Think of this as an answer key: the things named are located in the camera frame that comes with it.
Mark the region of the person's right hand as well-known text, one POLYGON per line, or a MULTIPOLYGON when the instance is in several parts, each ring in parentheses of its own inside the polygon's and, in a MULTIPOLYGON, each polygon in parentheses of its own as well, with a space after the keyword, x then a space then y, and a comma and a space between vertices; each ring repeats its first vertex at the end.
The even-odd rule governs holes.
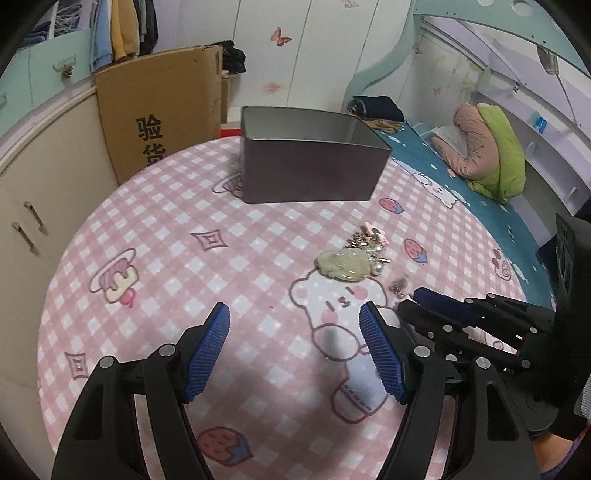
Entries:
POLYGON ((576 452, 587 431, 576 440, 547 432, 533 441, 532 447, 542 479, 554 479, 576 452))

